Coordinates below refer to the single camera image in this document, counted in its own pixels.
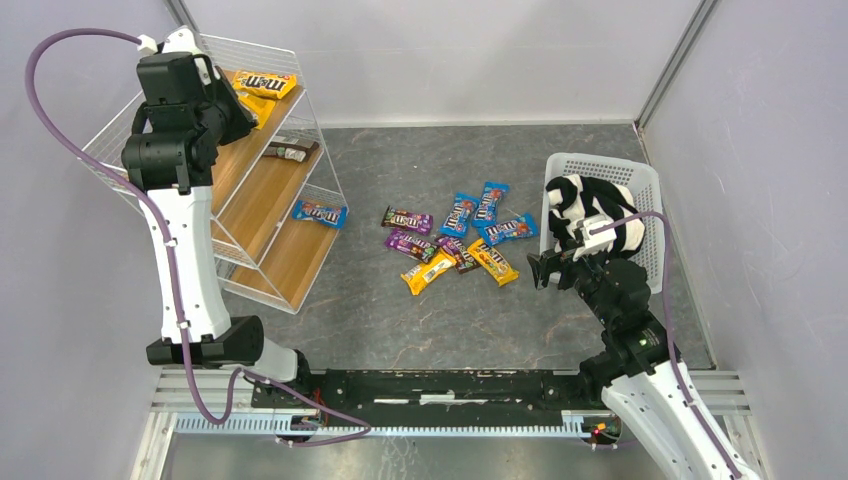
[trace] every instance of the blue candy bag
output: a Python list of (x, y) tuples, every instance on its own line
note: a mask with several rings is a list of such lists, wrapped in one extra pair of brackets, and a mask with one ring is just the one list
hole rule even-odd
[(539, 227), (533, 221), (533, 216), (530, 213), (525, 213), (514, 220), (478, 228), (477, 231), (486, 245), (491, 247), (507, 240), (535, 237), (539, 234)]
[(509, 185), (505, 183), (486, 182), (480, 197), (480, 207), (471, 217), (471, 226), (480, 228), (494, 225), (498, 218), (498, 202), (508, 191)]
[(480, 203), (476, 198), (464, 193), (457, 193), (453, 201), (453, 209), (439, 228), (439, 233), (462, 238), (468, 233), (468, 217)]
[(342, 228), (345, 220), (347, 220), (347, 207), (325, 207), (298, 200), (292, 208), (292, 218), (318, 222), (332, 228)]

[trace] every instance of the shelf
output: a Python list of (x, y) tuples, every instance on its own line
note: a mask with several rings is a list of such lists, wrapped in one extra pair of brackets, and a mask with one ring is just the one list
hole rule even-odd
[[(224, 71), (227, 78), (232, 79), (234, 72)], [(303, 87), (297, 85), (281, 100), (271, 112), (271, 117), (262, 130), (253, 130), (250, 135), (235, 142), (218, 147), (218, 160), (212, 167), (212, 214), (217, 215), (226, 205), (227, 200), (238, 188), (242, 178), (250, 170), (260, 152), (268, 146), (271, 137), (283, 124), (289, 112), (303, 95)]]
[(277, 223), (289, 212), (322, 154), (322, 149), (318, 149), (303, 163), (259, 157), (235, 196), (218, 215), (218, 222), (232, 239), (215, 223), (212, 238), (224, 243), (235, 240), (250, 258), (258, 261)]
[[(295, 311), (300, 309), (338, 232), (317, 222), (285, 222), (271, 244), (265, 260), (259, 265), (268, 280)], [(238, 267), (230, 280), (277, 296), (258, 270)]]

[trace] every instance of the black and white striped cloth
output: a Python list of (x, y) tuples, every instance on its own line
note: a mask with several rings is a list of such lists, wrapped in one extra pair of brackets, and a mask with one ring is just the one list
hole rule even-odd
[[(579, 220), (604, 214), (615, 221), (638, 211), (630, 190), (600, 178), (580, 175), (556, 177), (548, 182), (545, 190), (551, 205), (548, 226), (557, 239), (556, 251), (562, 251), (569, 240), (574, 240)], [(606, 257), (630, 258), (642, 248), (645, 225), (642, 220), (632, 220), (616, 227), (615, 235), (615, 242), (607, 249)]]

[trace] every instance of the white plastic basket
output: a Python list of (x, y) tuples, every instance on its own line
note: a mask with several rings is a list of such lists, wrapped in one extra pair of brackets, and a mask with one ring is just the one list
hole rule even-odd
[[(644, 163), (582, 153), (555, 153), (548, 157), (545, 184), (554, 177), (574, 173), (623, 185), (633, 194), (637, 210), (640, 212), (653, 210), (662, 213), (659, 176), (656, 170)], [(548, 230), (548, 210), (550, 210), (548, 196), (543, 194), (540, 252), (553, 248), (556, 242)], [(645, 224), (642, 250), (631, 260), (645, 267), (648, 271), (648, 286), (651, 287), (651, 293), (659, 293), (662, 291), (663, 254), (665, 253), (662, 224), (654, 218), (645, 218), (642, 221)], [(558, 281), (558, 273), (551, 275), (551, 283)]]

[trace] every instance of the wall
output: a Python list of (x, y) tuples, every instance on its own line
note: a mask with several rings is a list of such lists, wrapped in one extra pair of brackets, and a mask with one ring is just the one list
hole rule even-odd
[(697, 0), (185, 2), (294, 50), (324, 126), (628, 122)]
[[(161, 322), (153, 248), (142, 218), (36, 119), (24, 65), (58, 30), (174, 24), (159, 0), (6, 2), (0, 24), (0, 477), (127, 478), (158, 376), (144, 353)], [(37, 85), (84, 144), (139, 90), (137, 54), (66, 43), (42, 57)]]
[(646, 132), (779, 479), (848, 471), (846, 44), (845, 2), (721, 2)]

